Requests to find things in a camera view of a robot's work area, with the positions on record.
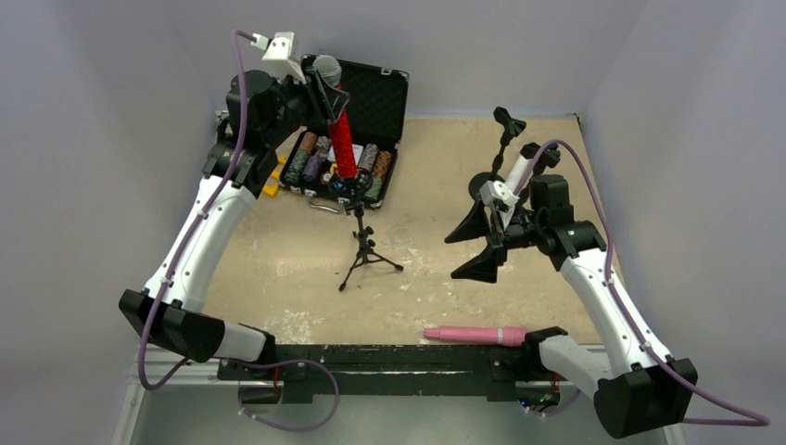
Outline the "yellow plastic triangle frame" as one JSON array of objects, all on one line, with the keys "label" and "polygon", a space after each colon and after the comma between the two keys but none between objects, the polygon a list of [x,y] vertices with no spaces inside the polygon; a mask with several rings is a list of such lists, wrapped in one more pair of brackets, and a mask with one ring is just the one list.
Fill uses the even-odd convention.
[{"label": "yellow plastic triangle frame", "polygon": [[273,171],[271,172],[270,176],[265,181],[265,184],[261,189],[261,193],[264,196],[270,198],[277,197],[281,188],[280,178],[282,176],[282,172],[285,169],[286,163],[287,163],[286,156],[279,156],[277,158],[277,165],[275,166],[275,168],[273,169]]}]

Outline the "red glitter microphone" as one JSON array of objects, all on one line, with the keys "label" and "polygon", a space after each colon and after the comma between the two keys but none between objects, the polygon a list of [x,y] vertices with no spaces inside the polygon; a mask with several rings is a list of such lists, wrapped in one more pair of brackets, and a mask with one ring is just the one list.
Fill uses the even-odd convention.
[{"label": "red glitter microphone", "polygon": [[[342,69],[334,57],[328,55],[318,56],[315,58],[315,68],[322,75],[327,85],[341,87]],[[354,178],[357,175],[357,165],[346,109],[339,120],[336,123],[332,123],[328,130],[333,143],[339,177],[342,179]]]}]

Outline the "aluminium table edge rail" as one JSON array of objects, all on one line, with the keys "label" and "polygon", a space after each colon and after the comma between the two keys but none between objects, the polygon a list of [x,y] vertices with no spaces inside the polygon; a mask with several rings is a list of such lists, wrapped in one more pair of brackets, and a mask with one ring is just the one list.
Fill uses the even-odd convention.
[{"label": "aluminium table edge rail", "polygon": [[218,134],[226,134],[227,128],[230,127],[230,113],[228,110],[215,110],[214,111],[216,131]]}]

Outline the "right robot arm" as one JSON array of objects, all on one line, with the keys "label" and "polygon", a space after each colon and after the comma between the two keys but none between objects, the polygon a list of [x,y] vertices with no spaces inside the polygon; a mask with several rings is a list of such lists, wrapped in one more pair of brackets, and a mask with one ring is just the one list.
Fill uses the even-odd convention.
[{"label": "right robot arm", "polygon": [[494,284],[509,250],[537,248],[579,296],[606,356],[593,355],[558,326],[530,331],[515,366],[520,376],[550,373],[566,378],[591,399],[603,429],[614,439],[685,421],[692,393],[679,381],[697,382],[692,362],[675,359],[628,308],[627,291],[615,283],[617,274],[606,262],[608,247],[601,233],[593,222],[574,217],[565,178],[538,175],[528,189],[529,209],[503,205],[513,211],[507,226],[496,210],[487,212],[482,199],[475,200],[445,241],[483,237],[487,245],[451,278]]}]

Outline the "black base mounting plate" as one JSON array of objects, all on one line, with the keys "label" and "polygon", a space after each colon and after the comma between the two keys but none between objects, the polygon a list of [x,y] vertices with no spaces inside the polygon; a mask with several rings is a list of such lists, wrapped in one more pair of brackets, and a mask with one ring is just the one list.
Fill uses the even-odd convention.
[{"label": "black base mounting plate", "polygon": [[481,345],[281,345],[269,370],[223,362],[249,403],[310,403],[316,396],[481,397],[549,411],[573,392],[519,349]]}]

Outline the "black round base mic stand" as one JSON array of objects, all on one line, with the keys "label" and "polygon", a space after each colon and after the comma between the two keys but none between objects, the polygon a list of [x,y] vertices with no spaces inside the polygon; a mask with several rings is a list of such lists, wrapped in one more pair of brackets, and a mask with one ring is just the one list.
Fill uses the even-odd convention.
[{"label": "black round base mic stand", "polygon": [[526,122],[513,118],[504,107],[496,107],[493,111],[494,121],[502,127],[500,146],[492,160],[490,170],[479,172],[472,177],[468,185],[468,192],[472,199],[479,197],[481,186],[488,180],[500,180],[499,171],[504,161],[504,151],[507,146],[519,136],[526,128]]}]

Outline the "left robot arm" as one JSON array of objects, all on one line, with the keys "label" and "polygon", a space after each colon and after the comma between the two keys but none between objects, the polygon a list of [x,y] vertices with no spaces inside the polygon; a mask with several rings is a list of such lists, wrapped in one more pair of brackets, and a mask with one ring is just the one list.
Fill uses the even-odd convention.
[{"label": "left robot arm", "polygon": [[302,81],[263,70],[232,79],[190,216],[143,289],[120,297],[119,309],[140,337],[138,364],[150,345],[192,362],[257,362],[273,345],[271,334],[209,316],[203,307],[230,238],[276,166],[277,148],[303,126],[335,122],[348,104],[334,57],[315,57],[302,73]]}]

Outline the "black poker chip case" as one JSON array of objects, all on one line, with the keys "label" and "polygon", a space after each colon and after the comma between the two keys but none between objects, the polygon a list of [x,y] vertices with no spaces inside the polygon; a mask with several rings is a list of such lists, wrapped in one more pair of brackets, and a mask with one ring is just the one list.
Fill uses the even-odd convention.
[{"label": "black poker chip case", "polygon": [[[379,192],[376,194],[367,193],[364,198],[364,205],[367,209],[379,210],[383,206],[399,157],[410,74],[404,70],[344,59],[337,61],[342,69],[341,87],[350,95],[346,110],[353,144],[363,147],[374,144],[379,148],[380,154],[382,152],[390,153],[387,170],[382,175],[381,185],[377,187]],[[294,178],[292,174],[289,175],[289,178],[286,177],[291,170],[294,157],[297,156],[296,152],[305,132],[328,136],[327,128],[319,124],[307,126],[306,130],[300,131],[297,142],[289,150],[287,163],[278,182],[284,190],[295,194],[337,201],[338,197],[332,195],[328,184],[322,184],[321,180],[321,176],[325,172],[330,172],[330,164],[333,162],[329,162],[328,159],[324,160],[313,181],[305,181],[302,178],[302,169],[298,172],[300,173],[298,178]]]}]

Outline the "black tripod shock mount stand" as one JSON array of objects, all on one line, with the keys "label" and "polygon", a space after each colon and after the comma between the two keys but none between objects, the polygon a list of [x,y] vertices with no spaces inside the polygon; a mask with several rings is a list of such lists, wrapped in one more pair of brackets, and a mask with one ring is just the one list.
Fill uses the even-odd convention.
[{"label": "black tripod shock mount stand", "polygon": [[342,178],[338,173],[334,173],[328,185],[329,192],[336,198],[342,198],[341,204],[347,215],[352,215],[356,219],[357,229],[352,232],[353,238],[358,242],[358,249],[355,260],[349,266],[345,278],[338,287],[339,292],[343,292],[348,284],[352,273],[364,265],[375,263],[386,263],[394,268],[397,273],[404,271],[404,266],[375,251],[375,242],[371,235],[374,229],[363,222],[365,215],[364,199],[373,185],[374,176],[370,171],[360,169],[353,178]]}]

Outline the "white microphone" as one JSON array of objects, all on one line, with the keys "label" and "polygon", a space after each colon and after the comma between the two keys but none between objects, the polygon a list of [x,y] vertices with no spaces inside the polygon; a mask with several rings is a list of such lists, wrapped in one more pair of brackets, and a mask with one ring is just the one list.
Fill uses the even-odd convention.
[{"label": "white microphone", "polygon": [[521,189],[523,188],[522,181],[529,163],[530,160],[520,154],[505,180],[505,184],[509,191],[515,196],[521,193]]}]

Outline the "pink microphone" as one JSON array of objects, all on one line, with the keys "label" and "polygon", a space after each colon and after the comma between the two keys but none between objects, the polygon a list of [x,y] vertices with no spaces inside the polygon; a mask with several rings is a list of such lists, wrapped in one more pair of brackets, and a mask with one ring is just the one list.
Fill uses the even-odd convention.
[{"label": "pink microphone", "polygon": [[425,339],[462,342],[484,345],[501,345],[519,347],[526,338],[528,331],[523,327],[467,327],[441,326],[429,327],[424,330]]}]

